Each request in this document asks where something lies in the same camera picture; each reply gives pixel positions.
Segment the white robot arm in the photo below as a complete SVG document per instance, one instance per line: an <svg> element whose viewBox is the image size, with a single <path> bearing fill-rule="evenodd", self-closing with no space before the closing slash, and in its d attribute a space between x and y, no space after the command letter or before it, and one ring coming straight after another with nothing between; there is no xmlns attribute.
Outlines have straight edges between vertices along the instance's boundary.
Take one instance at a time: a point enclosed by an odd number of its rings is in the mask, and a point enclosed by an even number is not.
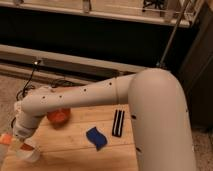
<svg viewBox="0 0 213 171"><path fill-rule="evenodd" d="M13 136L24 141L61 108L126 104L139 171L197 171L189 110L178 79L160 68L57 92L41 87L17 102Z"/></svg>

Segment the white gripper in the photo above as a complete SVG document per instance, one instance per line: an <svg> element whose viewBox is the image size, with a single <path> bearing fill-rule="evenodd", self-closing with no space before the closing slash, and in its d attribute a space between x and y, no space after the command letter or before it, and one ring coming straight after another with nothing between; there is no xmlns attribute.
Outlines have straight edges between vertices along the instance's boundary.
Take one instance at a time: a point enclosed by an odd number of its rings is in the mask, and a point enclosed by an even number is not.
<svg viewBox="0 0 213 171"><path fill-rule="evenodd" d="M17 152L18 150L21 149L23 144L24 144L23 140L20 140L17 137L13 136L12 139L11 139L11 144L9 146L9 149L11 151Z"/></svg>

